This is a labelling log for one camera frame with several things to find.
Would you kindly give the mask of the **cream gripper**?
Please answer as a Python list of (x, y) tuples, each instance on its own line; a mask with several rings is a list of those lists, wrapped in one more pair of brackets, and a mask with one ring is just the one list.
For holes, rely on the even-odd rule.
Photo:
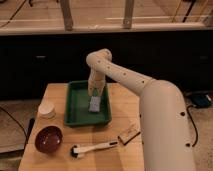
[(88, 79), (88, 95), (93, 97), (94, 88), (98, 89), (98, 97), (102, 97), (103, 89), (105, 86), (105, 75), (101, 72), (98, 72), (94, 69), (90, 71), (89, 79)]

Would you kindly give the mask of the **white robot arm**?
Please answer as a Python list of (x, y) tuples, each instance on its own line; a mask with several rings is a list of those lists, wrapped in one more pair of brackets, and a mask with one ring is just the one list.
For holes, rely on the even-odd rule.
[(102, 92), (107, 77), (139, 97), (145, 171), (196, 171), (186, 104), (180, 89), (112, 62), (108, 49), (86, 57), (88, 93)]

